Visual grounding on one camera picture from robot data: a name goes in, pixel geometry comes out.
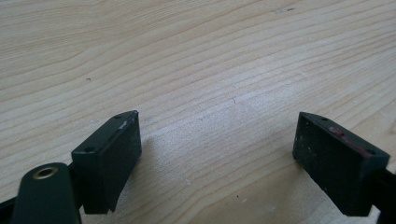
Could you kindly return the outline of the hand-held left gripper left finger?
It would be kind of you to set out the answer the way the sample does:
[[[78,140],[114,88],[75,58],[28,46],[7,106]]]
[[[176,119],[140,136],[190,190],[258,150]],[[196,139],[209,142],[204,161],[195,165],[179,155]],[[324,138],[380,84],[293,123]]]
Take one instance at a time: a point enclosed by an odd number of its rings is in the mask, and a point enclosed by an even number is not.
[[[72,166],[86,214],[115,211],[141,154],[136,110],[112,117],[72,151]]]

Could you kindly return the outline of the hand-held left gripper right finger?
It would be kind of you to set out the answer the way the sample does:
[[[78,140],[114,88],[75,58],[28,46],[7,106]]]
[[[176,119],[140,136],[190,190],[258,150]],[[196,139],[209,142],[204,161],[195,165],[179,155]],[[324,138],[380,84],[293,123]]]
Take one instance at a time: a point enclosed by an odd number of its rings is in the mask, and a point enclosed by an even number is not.
[[[390,215],[389,154],[334,121],[302,112],[292,156],[350,217]]]

